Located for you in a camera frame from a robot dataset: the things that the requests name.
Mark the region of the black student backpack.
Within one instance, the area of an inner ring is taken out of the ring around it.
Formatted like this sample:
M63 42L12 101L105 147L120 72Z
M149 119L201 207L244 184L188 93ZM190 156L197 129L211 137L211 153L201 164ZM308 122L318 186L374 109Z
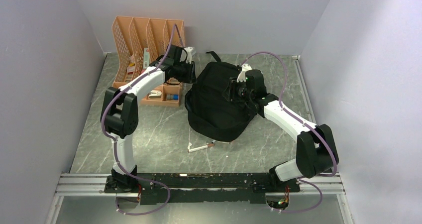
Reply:
M230 79L236 79L239 66L223 62L213 51L209 62L185 95L190 127L208 138L231 142L236 140L257 115L245 102L230 102L223 92Z

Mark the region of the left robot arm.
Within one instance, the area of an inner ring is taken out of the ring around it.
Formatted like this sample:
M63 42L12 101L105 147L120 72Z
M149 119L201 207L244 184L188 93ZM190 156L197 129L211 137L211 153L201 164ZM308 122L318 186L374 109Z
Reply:
M101 127L112 144L114 165L111 179L125 192L135 190L138 185L132 134L138 126L139 102L171 78L182 83L194 83L194 54L194 47L170 45L164 55L150 63L133 81L120 88L110 87L106 90Z

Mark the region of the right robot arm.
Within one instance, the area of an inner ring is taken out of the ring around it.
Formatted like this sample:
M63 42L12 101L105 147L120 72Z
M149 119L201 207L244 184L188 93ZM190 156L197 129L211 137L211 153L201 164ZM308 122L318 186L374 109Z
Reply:
M261 71L241 71L230 78L223 96L232 103L246 105L296 141L295 158L270 170L274 173L268 179L272 190L281 191L291 179L324 176L327 170L337 172L338 155L331 128L300 117L276 95L267 92Z

